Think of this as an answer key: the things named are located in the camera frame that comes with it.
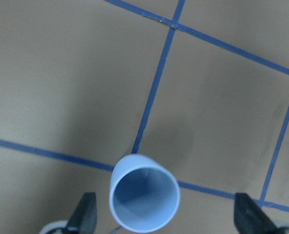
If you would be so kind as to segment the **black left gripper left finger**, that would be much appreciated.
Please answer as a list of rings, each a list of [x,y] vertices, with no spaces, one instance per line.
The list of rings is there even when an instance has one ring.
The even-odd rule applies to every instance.
[[[95,192],[81,197],[65,227],[66,234],[93,234],[97,225],[97,201]]]

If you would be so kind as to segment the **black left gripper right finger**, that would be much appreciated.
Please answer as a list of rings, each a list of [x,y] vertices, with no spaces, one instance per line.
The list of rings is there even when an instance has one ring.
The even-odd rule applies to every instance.
[[[234,197],[234,226],[239,234],[272,234],[276,225],[246,193]]]

